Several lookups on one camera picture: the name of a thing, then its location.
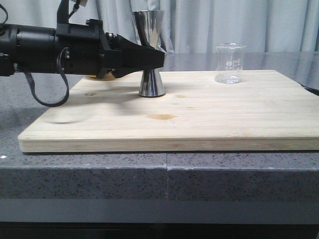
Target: gray curtain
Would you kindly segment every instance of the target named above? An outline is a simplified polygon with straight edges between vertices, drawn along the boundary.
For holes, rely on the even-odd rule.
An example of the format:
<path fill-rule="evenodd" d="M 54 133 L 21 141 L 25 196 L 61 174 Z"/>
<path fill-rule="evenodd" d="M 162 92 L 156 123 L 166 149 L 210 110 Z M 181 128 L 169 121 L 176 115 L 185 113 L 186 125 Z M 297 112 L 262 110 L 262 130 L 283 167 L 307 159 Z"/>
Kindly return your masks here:
<path fill-rule="evenodd" d="M 1 1 L 8 23 L 47 27 L 56 26 L 59 2 Z M 165 11 L 160 39 L 168 53 L 215 52 L 221 42 L 245 43 L 249 52 L 319 48 L 319 0 L 88 0 L 70 22 L 99 18 L 105 31 L 135 41 L 131 11 L 147 9 Z"/>

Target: granite countertop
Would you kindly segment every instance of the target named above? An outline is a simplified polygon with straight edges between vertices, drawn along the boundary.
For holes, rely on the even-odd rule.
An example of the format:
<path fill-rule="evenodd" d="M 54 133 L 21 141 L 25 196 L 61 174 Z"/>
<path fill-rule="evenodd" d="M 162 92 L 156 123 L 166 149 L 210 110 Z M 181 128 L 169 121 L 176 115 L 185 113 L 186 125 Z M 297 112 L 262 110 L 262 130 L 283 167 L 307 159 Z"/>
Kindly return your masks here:
<path fill-rule="evenodd" d="M 244 69 L 319 89 L 318 63 L 247 53 Z M 168 54 L 162 71 L 215 68 L 215 54 Z M 34 77 L 42 99 L 64 93 L 59 76 Z M 23 74 L 0 78 L 0 221 L 319 224 L 319 151 L 22 153 L 18 134 L 46 109 Z"/>

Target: stainless steel jigger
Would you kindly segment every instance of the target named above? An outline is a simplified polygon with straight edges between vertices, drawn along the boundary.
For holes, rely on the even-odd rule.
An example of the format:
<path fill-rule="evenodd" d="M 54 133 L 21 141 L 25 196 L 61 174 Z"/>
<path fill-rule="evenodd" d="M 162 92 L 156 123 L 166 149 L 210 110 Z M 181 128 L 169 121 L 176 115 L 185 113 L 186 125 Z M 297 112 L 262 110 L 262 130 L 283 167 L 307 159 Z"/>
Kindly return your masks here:
<path fill-rule="evenodd" d="M 139 36 L 142 46 L 157 48 L 163 15 L 164 11 L 162 10 L 132 12 L 136 35 Z M 164 94 L 165 89 L 159 70 L 144 70 L 139 95 L 157 97 Z"/>

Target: wooden cutting board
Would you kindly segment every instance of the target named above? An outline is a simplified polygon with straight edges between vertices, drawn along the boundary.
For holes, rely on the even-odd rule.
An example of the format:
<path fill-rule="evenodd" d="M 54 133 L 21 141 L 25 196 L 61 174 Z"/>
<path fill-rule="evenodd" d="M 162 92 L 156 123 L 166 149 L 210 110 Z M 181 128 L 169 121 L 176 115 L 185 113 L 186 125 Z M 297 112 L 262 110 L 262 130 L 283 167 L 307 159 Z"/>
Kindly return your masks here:
<path fill-rule="evenodd" d="M 83 78 L 19 137 L 24 152 L 318 150 L 319 97 L 277 71 L 161 72 L 166 95 L 138 95 L 141 72 Z"/>

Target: black strap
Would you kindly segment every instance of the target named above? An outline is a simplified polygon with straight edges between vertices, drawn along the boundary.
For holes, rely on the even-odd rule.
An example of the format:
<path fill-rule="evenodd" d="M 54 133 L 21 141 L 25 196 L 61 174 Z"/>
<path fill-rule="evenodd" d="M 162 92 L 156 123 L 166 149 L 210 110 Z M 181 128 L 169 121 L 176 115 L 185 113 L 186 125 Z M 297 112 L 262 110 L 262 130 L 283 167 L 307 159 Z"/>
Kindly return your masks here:
<path fill-rule="evenodd" d="M 64 71 L 63 71 L 63 68 L 61 67 L 61 56 L 62 54 L 68 50 L 69 48 L 68 47 L 65 47 L 61 52 L 60 54 L 58 55 L 58 57 L 56 58 L 56 66 L 57 66 L 57 70 L 58 70 L 58 73 L 61 75 L 65 85 L 66 85 L 66 93 L 64 95 L 64 97 L 59 100 L 58 102 L 55 102 L 55 103 L 46 103 L 46 102 L 43 102 L 42 100 L 40 100 L 38 98 L 38 96 L 36 95 L 35 93 L 35 82 L 34 82 L 34 79 L 32 77 L 32 74 L 25 68 L 23 67 L 19 67 L 18 66 L 18 70 L 23 72 L 25 74 L 25 78 L 27 79 L 28 83 L 29 83 L 29 86 L 30 86 L 30 89 L 31 89 L 31 93 L 33 95 L 33 97 L 35 98 L 36 101 L 38 101 L 40 104 L 44 105 L 44 106 L 48 106 L 48 107 L 57 107 L 57 106 L 61 106 L 62 104 L 64 104 L 68 98 L 69 98 L 69 84 L 68 84 L 68 79 L 66 78 L 65 74 L 64 74 Z"/>
<path fill-rule="evenodd" d="M 300 84 L 305 90 L 315 94 L 316 96 L 319 96 L 319 90 L 317 89 L 314 89 L 314 88 L 310 88 L 310 87 L 307 87 L 307 86 L 304 86 L 302 84 Z"/>
<path fill-rule="evenodd" d="M 3 26 L 5 24 L 5 22 L 8 20 L 8 12 L 7 12 L 6 8 L 4 6 L 2 6 L 1 4 L 0 4 L 0 8 L 5 12 L 5 20 L 0 23 L 0 26 Z"/>
<path fill-rule="evenodd" d="M 69 18 L 78 11 L 78 9 L 80 8 L 80 2 L 81 2 L 80 0 L 76 0 L 76 3 L 73 6 L 73 10 L 70 12 L 68 16 Z"/>

